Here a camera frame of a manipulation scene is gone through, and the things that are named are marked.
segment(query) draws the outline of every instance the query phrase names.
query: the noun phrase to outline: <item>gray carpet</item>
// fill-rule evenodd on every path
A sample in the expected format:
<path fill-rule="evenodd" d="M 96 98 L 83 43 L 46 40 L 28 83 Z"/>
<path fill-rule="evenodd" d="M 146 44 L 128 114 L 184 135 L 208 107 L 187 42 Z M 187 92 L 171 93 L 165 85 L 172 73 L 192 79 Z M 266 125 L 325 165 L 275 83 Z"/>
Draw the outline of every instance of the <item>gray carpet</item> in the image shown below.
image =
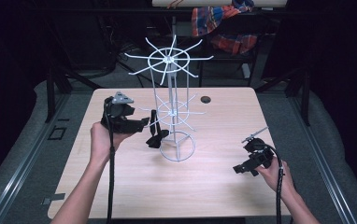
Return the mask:
<path fill-rule="evenodd" d="M 126 61 L 135 69 L 144 67 L 139 62 Z M 261 74 L 263 64 L 258 64 L 257 74 Z M 109 88 L 140 88 L 136 77 L 128 76 L 127 71 L 119 66 L 113 73 L 92 79 L 94 82 Z M 143 85 L 150 83 L 142 79 Z M 1 195 L 34 147 L 39 150 L 30 165 L 29 172 L 23 177 L 24 182 L 18 185 L 19 191 L 10 195 L 5 207 L 0 207 L 0 222 L 2 223 L 49 223 L 47 211 L 49 205 L 46 199 L 54 194 L 65 162 L 74 143 L 79 125 L 84 116 L 92 96 L 92 90 L 76 80 L 71 80 L 74 91 L 70 95 L 57 93 L 61 110 L 51 124 L 45 124 L 47 114 L 47 98 L 45 83 L 36 87 L 37 104 L 32 117 L 24 128 L 20 138 L 11 149 L 5 162 L 0 168 L 0 202 Z M 256 78 L 253 87 L 261 85 L 262 81 Z M 311 127 L 304 128 L 302 120 L 298 118 L 296 99 L 286 98 L 282 86 L 266 93 L 259 93 L 258 98 L 264 112 L 266 122 L 274 139 L 276 148 L 282 158 L 291 167 L 295 185 L 304 197 L 312 213 L 321 223 L 355 223 L 357 222 L 357 181 L 349 166 L 345 163 L 344 148 L 334 123 L 323 108 L 317 96 L 311 94 L 309 119 Z M 61 140 L 48 140 L 51 129 L 65 128 Z M 345 196 L 348 208 L 354 218 L 346 221 L 337 208 L 332 194 L 336 191 L 329 189 L 329 183 L 323 179 L 321 169 L 315 159 L 314 144 L 309 139 L 311 132 L 317 139 L 322 155 L 327 160 L 329 169 L 334 174 L 335 181 Z M 289 223 L 285 217 L 283 223 Z M 90 220 L 89 223 L 104 223 L 104 220 Z M 201 218 L 201 219 L 157 219 L 157 220 L 116 220 L 116 223 L 274 223 L 274 217 L 233 217 L 233 218 Z"/>

